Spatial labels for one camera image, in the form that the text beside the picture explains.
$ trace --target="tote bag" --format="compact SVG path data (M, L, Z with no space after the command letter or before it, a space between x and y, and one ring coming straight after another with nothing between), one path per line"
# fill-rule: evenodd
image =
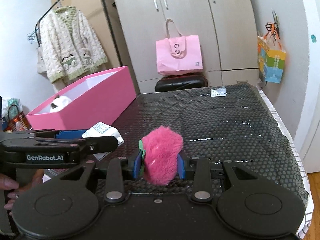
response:
M203 69L199 36L183 36L174 24L179 36L171 38L169 22L174 24L173 20L167 19L166 38L156 42L158 73L167 76L199 72Z

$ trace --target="wooden floor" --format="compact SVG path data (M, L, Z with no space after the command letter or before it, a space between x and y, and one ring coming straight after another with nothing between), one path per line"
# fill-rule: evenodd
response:
M320 172L310 173L308 178L315 209L311 226L304 240L320 240Z

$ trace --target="finger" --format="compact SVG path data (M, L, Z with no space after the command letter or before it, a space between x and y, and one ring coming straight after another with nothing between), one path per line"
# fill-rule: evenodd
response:
M7 204L4 205L4 209L11 210L14 204L14 200L10 199Z
M15 191L13 191L13 193L15 194L15 198L17 198L16 196L20 196L23 193L25 193L26 191L28 191L29 189L31 189L31 183L25 185L24 187L18 188Z
M12 190L19 188L19 183L4 174L0 174L0 189Z
M8 198L17 199L19 197L19 192L13 191L8 194Z
M31 187L37 186L42 183L43 183L42 177L37 177L32 181Z
M44 170L43 170L43 169L39 169L39 170L37 170L36 173L33 175L32 180L35 180L35 179L37 179L37 178L41 178L41 179L42 179L43 176L44 176Z

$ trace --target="bubble wrap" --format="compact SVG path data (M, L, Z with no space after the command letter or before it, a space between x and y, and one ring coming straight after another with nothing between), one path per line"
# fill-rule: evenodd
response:
M248 84L230 85L226 86L226 96L211 97L211 89L137 95L112 124L119 130L124 144L101 161L129 157L137 150L142 137L160 125L169 126L182 135L182 151L187 156L205 157L212 163L240 162L299 195L306 204L308 192L290 143L258 90ZM124 184L127 192L191 193L193 181L176 177L169 185L160 187L143 179ZM103 187L104 182L99 181L97 195L103 194ZM212 180L212 189L215 196L220 196L219 180Z

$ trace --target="pink box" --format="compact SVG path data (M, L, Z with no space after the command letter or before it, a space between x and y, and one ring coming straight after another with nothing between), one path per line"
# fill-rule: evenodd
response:
M67 96L72 102L50 113L56 95ZM27 118L35 130L89 129L97 122L112 125L135 98L128 67L118 67L79 79L32 110Z

